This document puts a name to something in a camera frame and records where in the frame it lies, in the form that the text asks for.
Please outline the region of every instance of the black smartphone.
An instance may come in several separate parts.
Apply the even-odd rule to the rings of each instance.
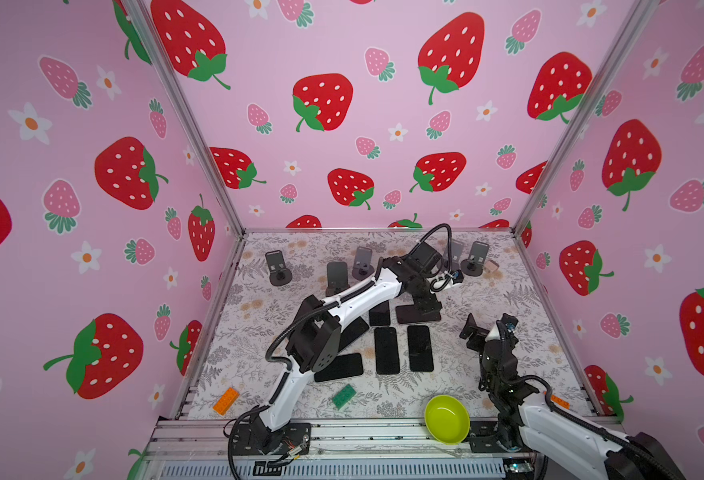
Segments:
[[[359,353],[337,356],[327,367],[314,374],[316,382],[348,379],[363,375],[363,357]]]
[[[391,326],[374,330],[376,346],[376,373],[397,375],[400,373],[400,353],[397,351],[397,331]]]
[[[432,372],[435,369],[430,328],[426,325],[408,326],[408,364],[412,372]]]

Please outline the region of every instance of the green bowl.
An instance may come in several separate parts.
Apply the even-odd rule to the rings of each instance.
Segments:
[[[470,414],[450,395],[438,395],[426,404],[426,428],[435,440],[447,445],[462,443],[470,433]]]

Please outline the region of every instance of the yellow-green bowl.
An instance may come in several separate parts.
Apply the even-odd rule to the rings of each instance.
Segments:
[[[450,395],[438,395],[426,404],[426,428],[435,440],[447,445],[462,443],[470,433],[470,414]]]

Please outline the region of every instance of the strawberry wallpaper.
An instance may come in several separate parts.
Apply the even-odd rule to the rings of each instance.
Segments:
[[[234,236],[120,1],[0,2],[0,478],[134,478]]]
[[[704,478],[704,0],[659,5],[532,218],[590,387]]]
[[[144,1],[261,228],[514,223],[633,4]]]

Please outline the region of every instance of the pink wall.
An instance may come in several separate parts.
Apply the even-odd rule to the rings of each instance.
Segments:
[[[618,95],[547,191],[528,249],[581,364],[613,380],[606,408],[662,440],[689,478],[704,478],[703,46],[704,2],[658,7],[609,89]],[[634,160],[635,178],[620,181]],[[595,252],[614,276],[596,275]]]
[[[457,226],[514,223],[529,198],[518,186],[530,191],[533,182],[523,183],[538,178],[536,166],[548,159],[565,127],[559,116],[535,117],[552,103],[549,95],[565,94],[565,103],[586,90],[588,71],[600,65],[632,4],[146,3],[206,141],[220,149],[243,224],[272,228],[305,215],[317,219],[304,226],[318,220],[322,226],[388,226],[414,214],[424,225],[448,219]],[[204,54],[195,58],[199,49]],[[451,69],[447,79],[431,71],[443,64]],[[419,66],[425,67],[423,78]],[[339,90],[331,90],[336,85]],[[541,85],[546,90],[539,91]],[[438,90],[430,105],[433,86]],[[554,110],[577,103],[558,102]],[[398,130],[407,133],[397,136]],[[507,145],[514,151],[499,154]],[[449,168],[434,167],[441,158]],[[417,185],[416,166],[428,174],[436,169],[438,178],[421,178],[434,191]],[[454,168],[457,174],[450,175]],[[395,208],[387,209],[385,201]]]
[[[0,2],[0,478],[126,478],[138,458],[129,450],[143,450],[157,417],[170,415],[182,380],[169,342],[204,320],[202,278],[216,290],[234,237],[202,168],[185,161],[188,141],[153,66],[140,45],[124,56],[112,2],[13,7]],[[43,59],[41,70],[41,56],[69,67]],[[125,137],[135,140],[108,150]],[[169,180],[154,202],[144,148]],[[53,202],[44,199],[51,186]],[[215,226],[204,261],[188,235],[199,194]],[[131,239],[154,256],[139,241],[136,263],[127,261]],[[170,286],[169,269],[178,273]],[[170,321],[157,322],[156,335],[164,304]],[[155,388],[161,402],[149,401]]]

